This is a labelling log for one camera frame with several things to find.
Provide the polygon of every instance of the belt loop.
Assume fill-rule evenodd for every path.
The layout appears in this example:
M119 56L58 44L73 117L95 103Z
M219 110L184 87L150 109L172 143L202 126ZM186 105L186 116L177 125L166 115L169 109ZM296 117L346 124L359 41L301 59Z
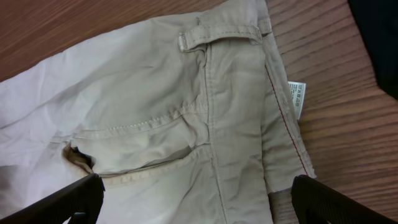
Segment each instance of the belt loop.
M185 33L180 33L178 46L182 52L188 52L200 44L228 37L242 37L255 40L257 43L262 42L261 31L256 26L215 24L198 25Z
M271 20L269 18L260 19L258 21L258 26L262 35L272 32Z

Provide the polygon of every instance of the khaki pants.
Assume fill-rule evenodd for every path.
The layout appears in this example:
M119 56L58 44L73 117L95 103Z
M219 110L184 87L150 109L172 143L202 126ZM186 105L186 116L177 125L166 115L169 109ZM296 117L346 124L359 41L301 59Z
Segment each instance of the khaki pants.
M0 84L1 215L86 175L71 142L103 177L98 223L272 223L267 194L315 176L289 96L261 0L86 40Z

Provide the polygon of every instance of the fabric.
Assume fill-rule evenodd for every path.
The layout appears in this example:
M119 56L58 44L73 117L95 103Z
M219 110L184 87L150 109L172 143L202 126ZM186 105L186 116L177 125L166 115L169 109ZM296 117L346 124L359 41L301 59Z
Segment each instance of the fabric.
M348 2L372 60L377 84L398 100L398 1Z
M272 223L267 194L315 176L289 95L261 0L88 39L0 84L0 216L86 175L70 142L98 223Z
M286 189L268 195L275 224L299 224L292 205L291 191L292 189Z

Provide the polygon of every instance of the care label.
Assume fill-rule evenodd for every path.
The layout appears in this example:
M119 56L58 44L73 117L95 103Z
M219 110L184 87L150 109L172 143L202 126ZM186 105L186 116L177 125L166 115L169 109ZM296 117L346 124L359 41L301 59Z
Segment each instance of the care label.
M298 120L300 119L301 111L303 110L305 85L305 83L289 82L290 93L292 94L292 100L294 105L294 112Z

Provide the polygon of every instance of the red stitching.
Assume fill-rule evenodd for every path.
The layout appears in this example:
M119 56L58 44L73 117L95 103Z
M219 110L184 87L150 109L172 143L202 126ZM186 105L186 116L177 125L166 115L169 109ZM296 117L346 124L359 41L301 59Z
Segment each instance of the red stitching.
M296 143L294 143L293 137L292 137L292 135L291 135L291 133L290 133L288 127L287 127L286 120L285 120L285 116L284 116L284 114L282 113L282 109L280 108L278 97L276 97L276 92L275 92L274 84L273 84L273 82L272 82L272 80L271 80L271 77L269 76L269 72L268 72L268 68L267 68L267 67L266 67L266 70L267 70L267 75L268 75L269 81L271 81L272 89L274 90L274 95L275 95L275 98L276 98L276 102L278 103L278 107L279 107L280 114L282 115L282 118L284 119L284 123L285 123L286 130L287 130L287 132L288 132L288 134L289 134L289 136L290 136L290 139L291 139L292 142L293 142L293 146L294 146L294 148L296 149L296 152L297 152L298 158L300 159L301 165L303 166L303 169L304 169L306 175L309 176L307 170L305 169L303 160L301 159L301 156L300 156L300 154L299 154L299 150L297 149Z

